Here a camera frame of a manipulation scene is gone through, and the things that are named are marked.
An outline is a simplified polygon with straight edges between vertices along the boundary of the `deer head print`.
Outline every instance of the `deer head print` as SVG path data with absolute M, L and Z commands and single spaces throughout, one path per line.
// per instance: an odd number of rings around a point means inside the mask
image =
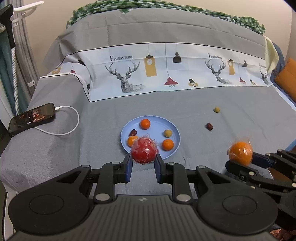
M 107 68 L 107 66 L 105 66 L 106 70 L 112 74 L 112 75 L 115 75 L 116 78 L 118 78 L 119 80 L 121 80 L 121 91 L 122 93 L 130 93 L 130 92 L 136 92 L 136 91 L 140 91 L 142 89 L 145 88 L 144 85 L 132 85 L 128 82 L 128 79 L 131 77 L 131 73 L 132 72 L 135 72 L 139 65 L 140 65 L 140 62 L 138 65 L 136 65 L 133 61 L 131 61 L 133 63 L 133 68 L 131 69 L 130 66 L 128 67 L 128 71 L 126 72 L 126 75 L 125 76 L 121 76 L 120 73 L 117 72 L 117 68 L 115 68 L 115 71 L 112 70 L 112 65 L 113 63 L 110 65 L 109 69 Z
M 218 68 L 217 71 L 215 71 L 215 69 L 213 68 L 213 64 L 210 66 L 210 61 L 208 62 L 205 61 L 205 65 L 212 71 L 212 73 L 215 75 L 217 81 L 219 81 L 220 83 L 223 84 L 231 84 L 231 82 L 229 80 L 225 80 L 219 77 L 219 75 L 221 74 L 221 70 L 225 69 L 226 67 L 226 63 L 224 63 L 222 60 L 223 65 L 221 66 L 221 64 L 219 65 L 220 67 Z
M 261 73 L 261 79 L 264 81 L 264 83 L 266 85 L 268 85 L 268 74 L 267 73 L 262 73 L 261 69 L 260 69 L 260 73 Z

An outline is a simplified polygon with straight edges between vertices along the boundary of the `blue plate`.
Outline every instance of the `blue plate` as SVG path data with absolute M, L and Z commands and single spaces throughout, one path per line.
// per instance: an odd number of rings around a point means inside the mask
M 140 127 L 140 122 L 143 119 L 148 119 L 151 122 L 151 126 L 147 130 L 143 130 Z M 123 148 L 128 153 L 130 152 L 131 148 L 128 146 L 127 140 L 132 129 L 137 130 L 138 137 L 148 134 L 152 140 L 156 140 L 156 142 L 159 144 L 159 146 L 157 146 L 157 148 L 159 149 L 159 154 L 161 155 L 163 160 L 173 155 L 179 148 L 181 137 L 177 127 L 175 127 L 173 123 L 159 116 L 145 115 L 131 120 L 124 126 L 124 128 L 121 131 L 120 141 Z M 172 131 L 172 136 L 170 138 L 164 136 L 163 132 L 165 130 Z M 174 142 L 174 148 L 172 150 L 164 151 L 162 149 L 161 144 L 164 139 L 171 139 Z

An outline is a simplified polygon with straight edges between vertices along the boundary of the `green checkered cloth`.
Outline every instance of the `green checkered cloth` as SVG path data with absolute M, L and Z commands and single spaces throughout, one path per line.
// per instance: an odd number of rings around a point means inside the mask
M 70 21 L 67 22 L 67 27 L 73 25 L 80 19 L 99 12 L 107 12 L 111 10 L 119 10 L 123 14 L 128 13 L 135 8 L 169 8 L 177 9 L 189 12 L 198 12 L 213 17 L 221 18 L 229 22 L 233 22 L 245 28 L 248 28 L 256 33 L 263 35 L 265 33 L 264 25 L 260 25 L 259 22 L 251 17 L 236 17 L 225 14 L 223 12 L 215 12 L 208 9 L 199 7 L 192 7 L 189 5 L 176 5 L 170 2 L 157 1 L 157 0 L 99 0 L 92 4 L 87 4 L 76 11 L 73 11 L 73 16 Z

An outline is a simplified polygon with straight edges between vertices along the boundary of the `smartphone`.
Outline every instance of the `smartphone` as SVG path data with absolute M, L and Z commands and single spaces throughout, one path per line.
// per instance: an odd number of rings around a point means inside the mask
M 51 122 L 54 119 L 54 104 L 48 103 L 13 117 L 9 123 L 8 133 L 10 136 L 15 136 L 22 131 Z

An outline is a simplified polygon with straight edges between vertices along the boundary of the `plastic wrap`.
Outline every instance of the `plastic wrap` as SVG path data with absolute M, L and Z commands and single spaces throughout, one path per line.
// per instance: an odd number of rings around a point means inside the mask
M 136 139 L 131 147 L 130 154 L 133 159 L 141 164 L 154 161 L 155 155 L 159 153 L 156 141 L 150 139 L 149 135 Z
M 227 150 L 227 154 L 230 160 L 234 160 L 243 165 L 249 165 L 253 157 L 253 148 L 250 140 L 246 137 L 233 143 L 233 145 Z

